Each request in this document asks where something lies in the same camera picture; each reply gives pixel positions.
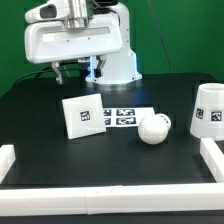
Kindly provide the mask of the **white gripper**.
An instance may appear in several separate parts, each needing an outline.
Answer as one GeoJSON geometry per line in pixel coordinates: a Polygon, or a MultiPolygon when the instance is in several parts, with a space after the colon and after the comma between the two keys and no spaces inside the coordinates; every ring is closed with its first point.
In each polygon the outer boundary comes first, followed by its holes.
{"type": "MultiPolygon", "coordinates": [[[[63,84],[59,62],[120,51],[122,37],[115,14],[97,15],[87,28],[66,29],[62,21],[40,22],[25,30],[26,58],[35,64],[51,62],[56,82],[63,84]]],[[[96,57],[96,78],[102,76],[106,56],[96,57]]]]}

